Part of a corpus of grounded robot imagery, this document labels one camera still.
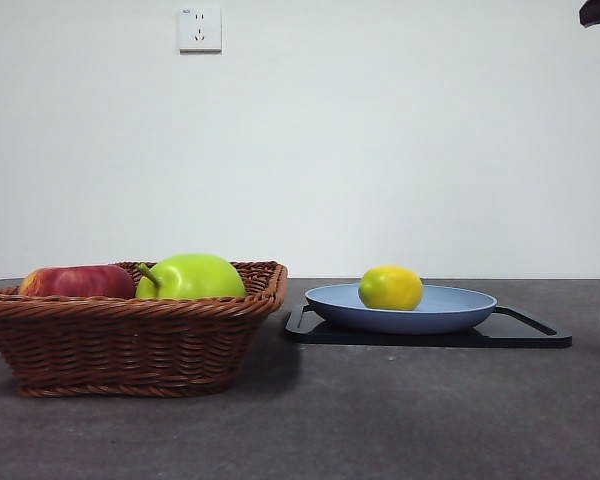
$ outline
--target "yellow lemon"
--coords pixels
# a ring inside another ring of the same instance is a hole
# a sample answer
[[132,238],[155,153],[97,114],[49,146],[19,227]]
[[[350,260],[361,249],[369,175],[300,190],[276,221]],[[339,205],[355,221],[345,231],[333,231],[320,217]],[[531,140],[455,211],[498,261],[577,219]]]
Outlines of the yellow lemon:
[[367,308],[413,310],[422,300],[422,280],[408,268],[381,265],[367,270],[358,296]]

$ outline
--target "power outlet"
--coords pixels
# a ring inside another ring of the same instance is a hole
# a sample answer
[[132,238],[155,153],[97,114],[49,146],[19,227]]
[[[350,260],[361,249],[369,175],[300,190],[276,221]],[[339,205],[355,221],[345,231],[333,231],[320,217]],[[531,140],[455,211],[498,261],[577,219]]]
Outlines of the power outlet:
[[178,15],[181,53],[222,51],[220,7],[183,8]]

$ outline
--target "plate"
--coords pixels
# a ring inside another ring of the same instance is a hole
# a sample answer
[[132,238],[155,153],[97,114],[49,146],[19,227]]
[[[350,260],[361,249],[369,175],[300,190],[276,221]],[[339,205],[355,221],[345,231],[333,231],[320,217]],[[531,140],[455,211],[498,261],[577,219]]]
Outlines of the plate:
[[475,327],[493,312],[497,300],[485,293],[455,287],[424,285],[414,310],[367,308],[358,297],[359,283],[308,290],[307,302],[333,324],[379,333],[430,335]]

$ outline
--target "tray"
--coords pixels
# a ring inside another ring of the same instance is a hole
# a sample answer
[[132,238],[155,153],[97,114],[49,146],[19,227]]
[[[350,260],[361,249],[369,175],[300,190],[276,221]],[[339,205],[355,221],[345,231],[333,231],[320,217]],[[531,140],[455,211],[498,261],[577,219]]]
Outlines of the tray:
[[465,348],[566,348],[571,334],[529,313],[496,305],[482,323],[468,330],[436,335],[376,333],[334,325],[310,305],[296,307],[285,326],[289,340],[336,345],[392,345]]

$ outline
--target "brown wicker basket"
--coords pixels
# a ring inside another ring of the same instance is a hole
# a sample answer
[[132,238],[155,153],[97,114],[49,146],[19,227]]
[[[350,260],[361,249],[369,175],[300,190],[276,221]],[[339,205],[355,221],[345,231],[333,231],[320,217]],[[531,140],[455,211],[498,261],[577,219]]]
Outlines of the brown wicker basket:
[[[136,283],[137,264],[117,263]],[[287,283],[276,262],[233,265],[245,297],[26,297],[18,287],[0,289],[0,354],[18,392],[185,397],[226,390]]]

